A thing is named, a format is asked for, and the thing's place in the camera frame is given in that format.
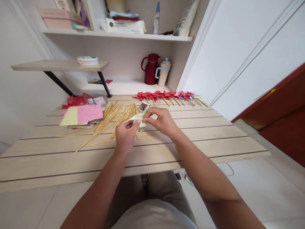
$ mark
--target light green paper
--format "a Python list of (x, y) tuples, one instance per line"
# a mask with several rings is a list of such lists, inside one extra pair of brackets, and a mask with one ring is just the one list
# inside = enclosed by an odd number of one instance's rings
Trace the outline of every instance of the light green paper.
[(140, 119), (140, 120), (141, 120), (141, 123), (140, 123), (139, 128), (140, 128), (140, 127), (145, 127), (145, 126), (146, 126), (146, 123), (142, 122), (142, 119), (143, 119), (144, 115), (146, 114), (146, 112), (148, 111), (148, 109), (149, 109), (149, 106), (147, 106), (147, 107), (145, 108), (145, 110), (144, 110), (144, 112), (143, 112), (142, 114), (136, 114), (135, 116), (133, 116), (133, 117), (130, 118), (129, 120), (133, 120), (133, 123), (134, 123), (135, 121), (137, 121), (137, 120)]

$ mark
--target red thermos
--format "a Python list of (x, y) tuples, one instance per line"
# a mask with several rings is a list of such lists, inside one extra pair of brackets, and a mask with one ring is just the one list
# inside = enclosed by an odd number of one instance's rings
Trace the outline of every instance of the red thermos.
[[(156, 53), (149, 53), (148, 57), (144, 57), (141, 63), (141, 68), (145, 72), (144, 83), (148, 85), (156, 84), (155, 73), (158, 65), (158, 59), (160, 56)], [(145, 69), (143, 69), (143, 62), (145, 59), (148, 59)]]

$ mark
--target water bottle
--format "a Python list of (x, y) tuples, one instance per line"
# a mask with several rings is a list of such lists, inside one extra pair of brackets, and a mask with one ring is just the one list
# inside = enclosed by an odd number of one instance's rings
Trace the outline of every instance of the water bottle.
[(159, 78), (159, 82), (158, 82), (159, 86), (161, 86), (161, 87), (165, 86), (165, 82), (166, 82), (170, 68), (171, 68), (171, 63), (168, 61), (168, 57), (166, 57), (165, 60), (162, 61), (161, 67), (158, 67), (156, 69), (156, 73), (155, 73), (155, 77), (157, 79)]

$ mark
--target blue cap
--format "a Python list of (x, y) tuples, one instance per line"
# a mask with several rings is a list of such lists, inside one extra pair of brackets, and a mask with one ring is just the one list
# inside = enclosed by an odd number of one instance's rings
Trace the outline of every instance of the blue cap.
[(157, 8), (156, 8), (156, 13), (160, 13), (160, 2), (158, 2)]

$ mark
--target pink box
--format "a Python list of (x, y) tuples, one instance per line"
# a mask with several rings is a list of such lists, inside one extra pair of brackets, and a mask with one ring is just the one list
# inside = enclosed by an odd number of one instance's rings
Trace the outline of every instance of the pink box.
[(83, 25), (80, 16), (67, 10), (38, 8), (38, 12), (48, 28), (73, 29), (71, 24)]

